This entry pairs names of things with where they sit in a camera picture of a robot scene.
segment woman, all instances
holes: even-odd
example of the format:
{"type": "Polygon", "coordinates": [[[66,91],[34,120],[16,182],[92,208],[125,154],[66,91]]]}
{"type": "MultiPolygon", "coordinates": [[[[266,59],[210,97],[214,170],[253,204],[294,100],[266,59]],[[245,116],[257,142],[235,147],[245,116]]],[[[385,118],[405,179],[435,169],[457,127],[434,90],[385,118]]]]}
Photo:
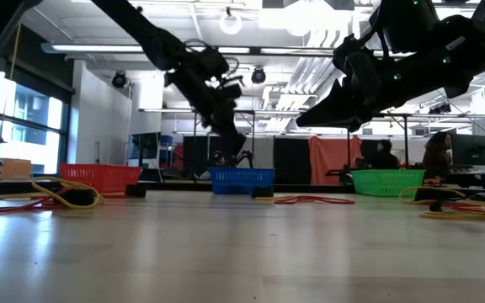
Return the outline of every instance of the woman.
{"type": "Polygon", "coordinates": [[[370,164],[374,169],[397,169],[398,160],[391,154],[392,143],[389,140],[379,140],[377,153],[371,158],[370,164]]]}
{"type": "Polygon", "coordinates": [[[422,166],[438,176],[446,175],[452,164],[452,157],[447,152],[452,147],[452,136],[447,132],[438,132],[426,144],[422,166]]]}

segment camera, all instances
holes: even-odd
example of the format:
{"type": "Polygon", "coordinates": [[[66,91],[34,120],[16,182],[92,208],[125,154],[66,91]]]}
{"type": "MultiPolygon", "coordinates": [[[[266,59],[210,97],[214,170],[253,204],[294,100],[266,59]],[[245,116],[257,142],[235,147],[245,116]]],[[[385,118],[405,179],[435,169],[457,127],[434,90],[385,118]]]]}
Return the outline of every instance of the camera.
{"type": "Polygon", "coordinates": [[[265,75],[265,71],[262,67],[256,67],[252,73],[252,83],[254,84],[261,84],[265,82],[267,76],[265,75]]]}
{"type": "Polygon", "coordinates": [[[114,88],[124,88],[127,83],[128,80],[126,79],[125,71],[115,72],[115,76],[111,80],[111,84],[114,86],[114,88]]]}

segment green basket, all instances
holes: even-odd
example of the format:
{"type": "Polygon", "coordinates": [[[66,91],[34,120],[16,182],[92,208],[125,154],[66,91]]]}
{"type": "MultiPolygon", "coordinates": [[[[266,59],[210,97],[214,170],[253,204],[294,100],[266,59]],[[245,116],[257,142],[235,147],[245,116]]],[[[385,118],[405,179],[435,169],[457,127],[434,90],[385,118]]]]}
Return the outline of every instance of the green basket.
{"type": "MultiPolygon", "coordinates": [[[[357,194],[368,194],[376,197],[398,197],[404,189],[422,186],[424,170],[360,170],[353,171],[354,187],[357,194]]],[[[416,190],[405,194],[413,197],[416,190]]]]}

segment person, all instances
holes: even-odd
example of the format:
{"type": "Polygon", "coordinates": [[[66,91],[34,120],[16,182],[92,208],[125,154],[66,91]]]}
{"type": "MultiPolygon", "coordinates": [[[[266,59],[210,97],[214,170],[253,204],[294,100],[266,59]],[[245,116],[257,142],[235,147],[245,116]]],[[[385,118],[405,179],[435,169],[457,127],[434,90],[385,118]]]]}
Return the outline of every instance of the person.
{"type": "Polygon", "coordinates": [[[397,169],[398,160],[391,154],[392,143],[389,140],[379,140],[377,153],[370,159],[370,165],[374,169],[397,169]]]}
{"type": "Polygon", "coordinates": [[[444,176],[449,172],[452,156],[448,151],[452,147],[452,136],[444,131],[434,134],[426,144],[422,167],[435,176],[444,176]]]}
{"type": "MultiPolygon", "coordinates": [[[[211,161],[207,165],[208,167],[228,167],[229,161],[226,159],[224,154],[221,151],[215,151],[212,154],[211,161]]],[[[210,180],[211,173],[209,169],[207,169],[204,173],[202,173],[199,177],[199,180],[210,180]]]]}

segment computer monitor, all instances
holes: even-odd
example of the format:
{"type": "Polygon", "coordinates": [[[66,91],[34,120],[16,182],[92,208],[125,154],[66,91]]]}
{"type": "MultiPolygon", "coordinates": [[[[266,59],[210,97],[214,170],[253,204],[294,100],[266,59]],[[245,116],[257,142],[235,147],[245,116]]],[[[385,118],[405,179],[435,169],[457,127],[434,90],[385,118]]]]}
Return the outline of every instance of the computer monitor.
{"type": "Polygon", "coordinates": [[[452,162],[457,166],[485,165],[485,136],[453,135],[452,162]]]}
{"type": "Polygon", "coordinates": [[[160,133],[134,134],[131,136],[129,159],[140,157],[140,143],[143,159],[156,159],[158,154],[158,140],[160,133]]]}

